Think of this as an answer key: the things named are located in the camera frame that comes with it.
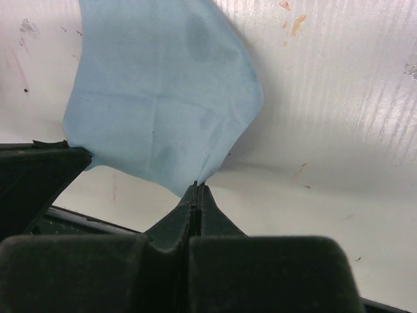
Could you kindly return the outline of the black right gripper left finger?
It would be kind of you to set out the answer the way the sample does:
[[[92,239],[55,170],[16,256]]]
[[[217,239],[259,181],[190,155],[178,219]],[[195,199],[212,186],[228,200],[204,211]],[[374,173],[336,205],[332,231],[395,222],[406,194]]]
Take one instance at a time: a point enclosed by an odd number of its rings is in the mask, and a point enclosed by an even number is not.
[[[140,235],[19,235],[1,243],[2,312],[186,312],[198,187]]]

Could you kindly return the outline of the light blue cleaning cloth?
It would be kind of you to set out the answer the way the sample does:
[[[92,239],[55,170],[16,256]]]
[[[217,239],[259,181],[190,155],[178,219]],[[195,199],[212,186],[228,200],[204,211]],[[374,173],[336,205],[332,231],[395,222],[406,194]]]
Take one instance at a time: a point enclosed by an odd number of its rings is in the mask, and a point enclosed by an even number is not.
[[[63,119],[72,147],[177,196],[218,171],[263,105],[250,56],[212,1],[81,1]]]

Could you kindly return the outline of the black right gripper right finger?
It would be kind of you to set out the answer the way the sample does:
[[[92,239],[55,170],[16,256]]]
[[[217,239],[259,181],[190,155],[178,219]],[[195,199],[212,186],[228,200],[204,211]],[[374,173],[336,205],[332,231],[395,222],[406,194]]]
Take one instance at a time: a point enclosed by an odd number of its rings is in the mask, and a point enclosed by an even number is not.
[[[190,312],[363,312],[341,247],[322,236],[245,235],[198,188],[188,248]]]

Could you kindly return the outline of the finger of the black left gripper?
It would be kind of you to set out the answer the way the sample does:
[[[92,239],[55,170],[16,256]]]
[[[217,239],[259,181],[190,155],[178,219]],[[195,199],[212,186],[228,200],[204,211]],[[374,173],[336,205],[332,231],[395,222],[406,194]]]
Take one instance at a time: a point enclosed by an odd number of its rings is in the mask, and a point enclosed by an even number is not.
[[[1,234],[32,230],[62,191],[91,163],[67,141],[1,144]]]

